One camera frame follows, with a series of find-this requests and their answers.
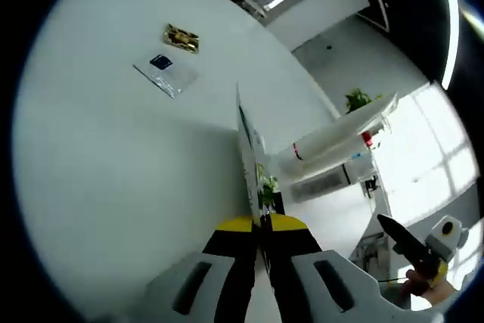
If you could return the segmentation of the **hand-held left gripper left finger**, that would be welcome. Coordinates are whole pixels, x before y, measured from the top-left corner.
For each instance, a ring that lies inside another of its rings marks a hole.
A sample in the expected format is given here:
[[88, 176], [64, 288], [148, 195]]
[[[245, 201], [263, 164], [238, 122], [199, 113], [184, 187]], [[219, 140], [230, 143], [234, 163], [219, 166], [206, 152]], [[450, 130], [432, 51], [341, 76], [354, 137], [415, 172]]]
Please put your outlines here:
[[146, 322], [243, 322], [255, 283], [253, 218], [220, 223], [205, 247], [147, 287]]

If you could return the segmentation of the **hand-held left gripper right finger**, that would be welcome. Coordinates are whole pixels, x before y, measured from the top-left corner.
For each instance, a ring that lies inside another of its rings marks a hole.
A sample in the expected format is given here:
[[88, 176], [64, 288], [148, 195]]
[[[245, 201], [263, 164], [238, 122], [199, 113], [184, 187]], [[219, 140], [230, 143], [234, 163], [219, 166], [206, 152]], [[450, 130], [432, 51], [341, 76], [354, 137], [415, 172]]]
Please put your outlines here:
[[334, 250], [323, 251], [305, 223], [268, 215], [269, 277], [283, 322], [400, 322], [378, 283]]

